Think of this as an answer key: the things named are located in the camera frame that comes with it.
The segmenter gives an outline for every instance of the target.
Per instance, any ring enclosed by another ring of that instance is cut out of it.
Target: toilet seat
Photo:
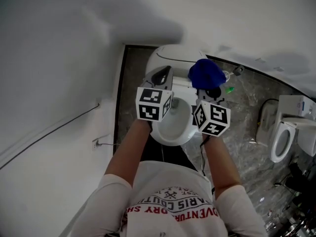
[[[179,106],[183,113],[177,113],[177,117],[173,118],[172,109],[166,114],[162,122],[153,122],[153,130],[151,136],[160,144],[166,146],[179,146],[188,142],[198,128],[193,125],[192,106],[196,105],[196,89],[192,86],[183,86],[183,82],[173,84],[172,91],[174,93],[173,99],[180,99],[182,106]]]
[[[296,129],[316,129],[316,122],[306,118],[283,118],[271,138],[271,160],[282,161],[290,150]]]

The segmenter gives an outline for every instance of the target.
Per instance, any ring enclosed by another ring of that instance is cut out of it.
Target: toilet lid
[[[282,122],[285,124],[292,125],[296,129],[316,129],[316,122],[306,118],[283,118]]]
[[[282,161],[292,145],[295,128],[284,122],[280,122],[275,135],[271,138],[270,152],[273,162]]]

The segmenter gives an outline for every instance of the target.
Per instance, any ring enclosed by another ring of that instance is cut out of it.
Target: toilet tank
[[[164,45],[150,56],[146,73],[162,66],[172,66],[175,77],[187,78],[189,69],[200,59],[207,59],[198,49],[186,45]]]

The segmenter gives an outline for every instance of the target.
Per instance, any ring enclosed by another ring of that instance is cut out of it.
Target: marker cube
[[[194,118],[199,132],[218,137],[231,124],[231,110],[201,100],[194,111]]]
[[[154,88],[137,88],[137,118],[161,122],[171,107],[172,91]]]

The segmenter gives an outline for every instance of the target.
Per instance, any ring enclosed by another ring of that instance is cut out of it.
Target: person
[[[134,121],[76,220],[72,237],[221,237],[228,230],[244,237],[267,236],[222,138],[211,136],[204,144],[213,202],[210,181],[181,147],[162,146],[150,132],[147,121]]]

